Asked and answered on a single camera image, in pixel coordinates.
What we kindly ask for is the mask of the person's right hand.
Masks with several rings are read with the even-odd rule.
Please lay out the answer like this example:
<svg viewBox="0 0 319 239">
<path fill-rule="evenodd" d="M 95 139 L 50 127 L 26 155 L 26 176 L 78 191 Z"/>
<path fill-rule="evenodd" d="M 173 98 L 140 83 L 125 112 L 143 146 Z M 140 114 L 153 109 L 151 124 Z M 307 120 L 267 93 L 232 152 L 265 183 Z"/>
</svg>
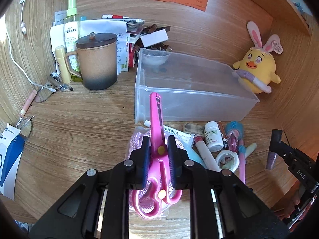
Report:
<svg viewBox="0 0 319 239">
<path fill-rule="evenodd" d="M 286 203 L 286 206 L 281 209 L 275 211 L 276 216 L 280 219 L 283 220 L 284 218 L 289 218 L 290 215 L 293 213 L 295 210 L 295 206 L 300 203 L 300 197 L 298 193 L 295 193 L 292 198 Z"/>
</svg>

